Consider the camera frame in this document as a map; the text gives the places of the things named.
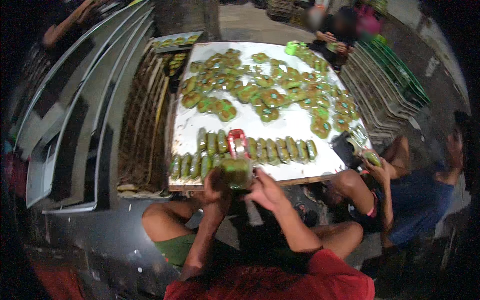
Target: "leg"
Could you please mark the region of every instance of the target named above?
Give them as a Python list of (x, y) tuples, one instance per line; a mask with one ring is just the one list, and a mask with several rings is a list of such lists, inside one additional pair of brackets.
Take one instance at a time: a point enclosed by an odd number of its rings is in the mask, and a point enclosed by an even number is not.
[(363, 182), (360, 175), (354, 170), (345, 170), (338, 172), (330, 182), (330, 197), (349, 198), (353, 205), (361, 214), (368, 214), (373, 209), (373, 195)]
[(185, 223), (199, 208), (198, 202), (193, 199), (153, 203), (145, 209), (142, 225), (153, 242), (192, 234), (193, 232), (185, 227)]
[(326, 249), (345, 259), (361, 243), (363, 229), (357, 222), (342, 222), (312, 228)]
[(405, 136), (397, 137), (382, 155), (391, 165), (390, 177), (397, 179), (408, 174), (410, 165), (408, 139)]

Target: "green shorts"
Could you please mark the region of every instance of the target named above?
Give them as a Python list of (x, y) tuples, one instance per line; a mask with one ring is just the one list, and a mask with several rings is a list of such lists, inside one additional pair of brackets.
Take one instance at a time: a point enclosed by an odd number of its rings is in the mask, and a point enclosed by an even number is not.
[[(154, 242), (154, 244), (165, 257), (167, 263), (180, 270), (187, 259), (188, 252), (193, 245), (195, 237), (196, 234), (188, 234), (170, 240)], [(223, 266), (223, 268), (227, 265), (236, 263), (257, 264), (252, 260), (245, 261), (241, 258), (240, 251), (219, 240), (214, 240), (212, 245), (212, 256), (215, 257), (216, 264)], [(251, 258), (255, 255), (247, 254), (243, 256)], [(288, 247), (285, 247), (272, 249), (271, 252), (264, 253), (253, 260), (267, 263), (268, 265), (285, 267), (292, 271), (302, 272), (302, 266), (305, 266), (309, 259), (309, 254), (294, 253)]]

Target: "person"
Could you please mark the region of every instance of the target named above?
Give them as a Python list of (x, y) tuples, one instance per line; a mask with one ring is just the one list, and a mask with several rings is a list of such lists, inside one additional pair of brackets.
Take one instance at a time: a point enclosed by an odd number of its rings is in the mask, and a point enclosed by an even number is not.
[(326, 16), (320, 28), (314, 28), (316, 40), (307, 45), (311, 50), (321, 52), (332, 67), (339, 68), (347, 61), (348, 54), (354, 50), (354, 43), (357, 40), (356, 23), (355, 10), (343, 6), (335, 14)]
[[(245, 264), (248, 259), (242, 260), (241, 252), (215, 240), (231, 202), (229, 189), (221, 183), (223, 175), (215, 168), (205, 178), (202, 197), (152, 204), (142, 216), (155, 246), (169, 264), (181, 268), (180, 279), (168, 285), (165, 299), (373, 299), (372, 279), (343, 261), (361, 242), (361, 226), (344, 222), (309, 229), (278, 184), (260, 169), (255, 174), (246, 199), (273, 213), (290, 256), (308, 258), (306, 273), (262, 262)], [(200, 207), (204, 216), (195, 234), (184, 222)]]
[(360, 174), (344, 170), (328, 185), (326, 204), (347, 201), (350, 215), (361, 224), (380, 221), (382, 247), (394, 251), (434, 228), (444, 216), (463, 169), (462, 139), (455, 126), (446, 139), (448, 168), (438, 165), (409, 172), (408, 140), (397, 137), (380, 158), (381, 167), (364, 160), (379, 188), (369, 189)]

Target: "plastic wrap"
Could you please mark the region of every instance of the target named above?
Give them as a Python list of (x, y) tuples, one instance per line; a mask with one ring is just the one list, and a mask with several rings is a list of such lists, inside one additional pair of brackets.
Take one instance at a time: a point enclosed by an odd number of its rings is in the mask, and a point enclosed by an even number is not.
[(287, 144), (285, 143), (285, 140), (281, 138), (277, 138), (276, 147), (278, 152), (278, 158), (280, 158), (280, 161), (284, 164), (289, 164), (291, 162), (290, 153), (288, 153)]
[(214, 154), (218, 153), (217, 136), (213, 131), (207, 133), (207, 153), (208, 156), (213, 156)]
[(218, 131), (218, 152), (223, 154), (228, 151), (228, 142), (227, 142), (227, 135), (223, 129)]
[(192, 164), (190, 165), (190, 178), (197, 179), (200, 176), (200, 170), (202, 166), (202, 156), (200, 152), (193, 154)]
[(196, 84), (197, 84), (197, 76), (190, 77), (189, 79), (183, 82), (181, 93), (183, 95), (188, 94), (189, 92), (193, 91)]
[(280, 162), (280, 158), (278, 157), (278, 151), (276, 150), (276, 144), (272, 139), (266, 140), (267, 144), (267, 155), (268, 155), (268, 163), (273, 166), (278, 166)]
[(307, 144), (303, 140), (297, 140), (297, 149), (299, 151), (299, 162), (306, 164), (309, 162)]
[(291, 136), (285, 138), (285, 145), (292, 161), (299, 161), (299, 151), (297, 145)]
[(177, 180), (180, 178), (180, 172), (181, 172), (181, 156), (178, 154), (175, 154), (172, 158), (172, 163), (170, 166), (170, 176), (172, 177), (173, 180)]
[(312, 140), (307, 140), (307, 151), (308, 151), (308, 158), (310, 161), (314, 161), (317, 158), (317, 146)]
[(212, 159), (205, 155), (202, 157), (202, 170), (200, 171), (200, 177), (202, 177), (202, 182), (205, 180), (205, 177), (208, 175), (208, 172), (212, 169)]
[(181, 158), (181, 176), (186, 179), (190, 176), (190, 165), (192, 164), (192, 156), (186, 153)]
[(207, 131), (205, 127), (202, 127), (198, 130), (197, 149), (198, 151), (205, 151), (207, 149)]
[(248, 143), (248, 154), (252, 160), (257, 160), (257, 142), (249, 137), (247, 138)]

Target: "stacked trays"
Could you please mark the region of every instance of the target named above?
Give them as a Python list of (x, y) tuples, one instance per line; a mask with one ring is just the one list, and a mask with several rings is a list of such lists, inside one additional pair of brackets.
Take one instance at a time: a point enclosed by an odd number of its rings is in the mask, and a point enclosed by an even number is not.
[(272, 16), (290, 18), (293, 2), (293, 0), (268, 0), (267, 13)]
[(368, 53), (377, 65), (385, 71), (397, 86), (403, 98), (409, 103), (415, 105), (418, 109), (430, 103), (417, 78), (390, 48), (376, 40), (368, 44), (359, 42), (358, 46)]

